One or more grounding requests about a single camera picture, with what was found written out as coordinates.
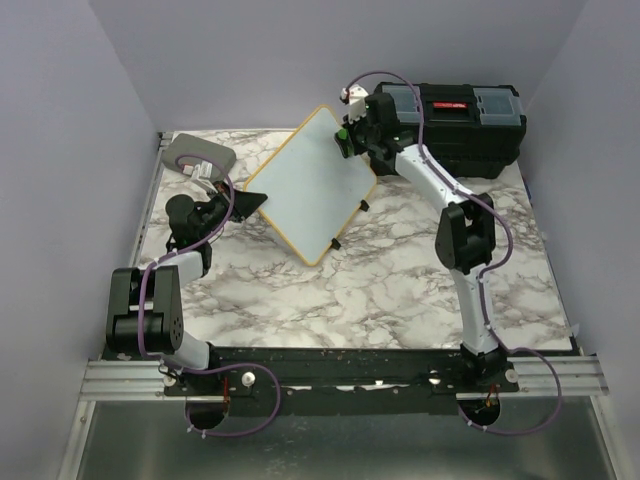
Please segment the yellow framed whiteboard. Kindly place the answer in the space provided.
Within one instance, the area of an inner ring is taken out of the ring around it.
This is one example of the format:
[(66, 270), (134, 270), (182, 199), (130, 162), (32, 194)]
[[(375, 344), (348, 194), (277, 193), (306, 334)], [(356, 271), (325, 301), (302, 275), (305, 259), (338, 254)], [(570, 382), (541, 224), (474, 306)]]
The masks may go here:
[(260, 215), (308, 266), (322, 260), (377, 184), (364, 159), (342, 156), (339, 128), (333, 110), (318, 106), (243, 186), (267, 195)]

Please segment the green whiteboard eraser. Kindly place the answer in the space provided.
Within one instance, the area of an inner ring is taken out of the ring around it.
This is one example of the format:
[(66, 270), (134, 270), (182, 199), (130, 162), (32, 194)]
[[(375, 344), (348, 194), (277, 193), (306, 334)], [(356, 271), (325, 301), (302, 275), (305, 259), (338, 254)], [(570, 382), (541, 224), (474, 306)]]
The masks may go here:
[(341, 155), (344, 158), (350, 158), (354, 155), (354, 146), (350, 133), (347, 129), (341, 128), (334, 134), (334, 140), (339, 147)]

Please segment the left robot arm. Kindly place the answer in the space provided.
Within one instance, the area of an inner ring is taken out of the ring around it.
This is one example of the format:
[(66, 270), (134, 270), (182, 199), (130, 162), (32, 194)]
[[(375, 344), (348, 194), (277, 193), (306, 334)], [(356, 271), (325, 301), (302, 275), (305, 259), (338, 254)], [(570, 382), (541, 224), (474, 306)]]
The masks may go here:
[(112, 273), (106, 344), (114, 353), (157, 358), (188, 370), (187, 382), (201, 395), (214, 393), (222, 372), (213, 347), (186, 332), (181, 289), (204, 277), (212, 265), (211, 239), (227, 222), (241, 223), (268, 199), (214, 184), (207, 201), (179, 194), (165, 204), (170, 227), (167, 252), (146, 268)]

